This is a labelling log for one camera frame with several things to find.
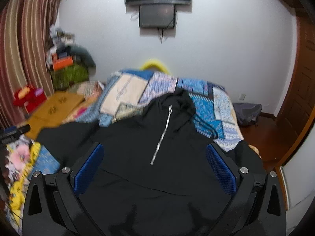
pile of items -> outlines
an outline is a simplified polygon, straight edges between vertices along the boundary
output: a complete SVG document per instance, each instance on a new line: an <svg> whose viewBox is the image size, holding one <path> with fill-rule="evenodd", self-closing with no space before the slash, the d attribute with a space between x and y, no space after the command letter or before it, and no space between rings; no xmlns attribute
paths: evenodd
<svg viewBox="0 0 315 236"><path fill-rule="evenodd" d="M66 90L76 83L89 80L88 69L95 69L96 65L85 48L75 45L74 34L51 25L50 37L53 47L46 53L46 66L54 89Z"/></svg>
<svg viewBox="0 0 315 236"><path fill-rule="evenodd" d="M32 174L36 170L51 174L58 171L59 162L40 143L24 134L6 146L3 178L10 189L4 212L12 227L22 235L24 201Z"/></svg>

metal bolt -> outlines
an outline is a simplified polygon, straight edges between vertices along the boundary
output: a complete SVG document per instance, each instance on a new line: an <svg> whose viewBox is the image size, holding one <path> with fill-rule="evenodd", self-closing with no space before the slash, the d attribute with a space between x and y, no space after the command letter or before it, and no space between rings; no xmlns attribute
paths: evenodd
<svg viewBox="0 0 315 236"><path fill-rule="evenodd" d="M40 171L39 170L36 170L34 173L33 173L33 176L39 176L39 174L40 174Z"/></svg>
<svg viewBox="0 0 315 236"><path fill-rule="evenodd" d="M67 174L70 171L70 168L64 167L61 171L62 171L62 173Z"/></svg>
<svg viewBox="0 0 315 236"><path fill-rule="evenodd" d="M243 174L247 174L247 173L248 173L248 168L241 167L240 171L241 171Z"/></svg>
<svg viewBox="0 0 315 236"><path fill-rule="evenodd" d="M276 176L277 176L277 173L274 172L274 171L270 171L270 175L271 175L272 177L276 177Z"/></svg>

patchwork quilt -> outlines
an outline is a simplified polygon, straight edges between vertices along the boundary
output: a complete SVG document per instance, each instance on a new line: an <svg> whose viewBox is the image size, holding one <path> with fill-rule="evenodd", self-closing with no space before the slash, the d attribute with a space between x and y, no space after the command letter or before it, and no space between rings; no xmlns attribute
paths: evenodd
<svg viewBox="0 0 315 236"><path fill-rule="evenodd" d="M188 91L196 107L198 117L217 132L214 141L224 150L234 149L243 139L236 115L223 86L200 79L178 78L157 71L122 70L115 72L107 81L103 93L77 122L99 121L108 126L123 118L141 114L143 107L175 88ZM196 130L210 137L209 129L197 121Z"/></svg>

hood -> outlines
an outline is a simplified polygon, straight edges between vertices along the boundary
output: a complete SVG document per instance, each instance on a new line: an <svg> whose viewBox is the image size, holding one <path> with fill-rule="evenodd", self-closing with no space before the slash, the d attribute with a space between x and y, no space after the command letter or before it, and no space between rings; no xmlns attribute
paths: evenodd
<svg viewBox="0 0 315 236"><path fill-rule="evenodd" d="M170 116L170 131L178 131L187 123L194 127L192 121L196 108L186 90L176 88L174 93L167 93L153 99L145 107L141 115L143 124L164 128L172 106Z"/></svg>

cardboard box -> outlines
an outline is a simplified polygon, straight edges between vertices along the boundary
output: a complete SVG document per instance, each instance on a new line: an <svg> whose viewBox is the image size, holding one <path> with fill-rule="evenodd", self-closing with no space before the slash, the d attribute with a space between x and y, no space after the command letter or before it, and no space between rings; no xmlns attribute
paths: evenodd
<svg viewBox="0 0 315 236"><path fill-rule="evenodd" d="M36 140L43 128L58 127L82 101L84 101L83 95L57 91L27 120L31 130L26 136Z"/></svg>

